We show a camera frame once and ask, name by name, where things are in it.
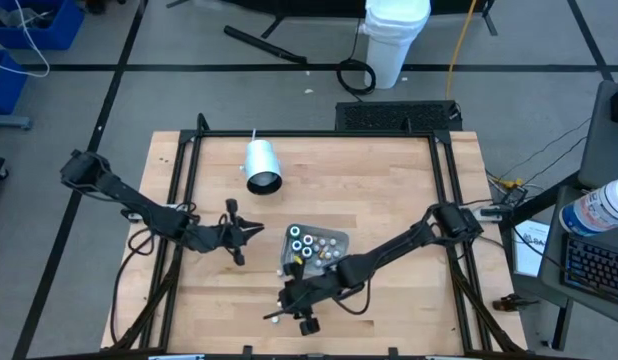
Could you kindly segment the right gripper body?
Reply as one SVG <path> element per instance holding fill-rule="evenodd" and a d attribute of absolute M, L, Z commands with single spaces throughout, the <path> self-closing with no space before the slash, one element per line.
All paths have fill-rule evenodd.
<path fill-rule="evenodd" d="M 335 273 L 325 273 L 300 280 L 288 280 L 279 291 L 279 301 L 286 313 L 299 313 L 313 304 L 338 295 L 342 291 Z"/>

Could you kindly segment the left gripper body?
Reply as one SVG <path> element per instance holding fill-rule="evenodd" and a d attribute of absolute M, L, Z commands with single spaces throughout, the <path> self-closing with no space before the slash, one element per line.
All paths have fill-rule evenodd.
<path fill-rule="evenodd" d="M 201 228 L 201 251 L 210 252 L 218 247 L 229 247 L 230 230 L 227 225 L 215 225 Z"/>

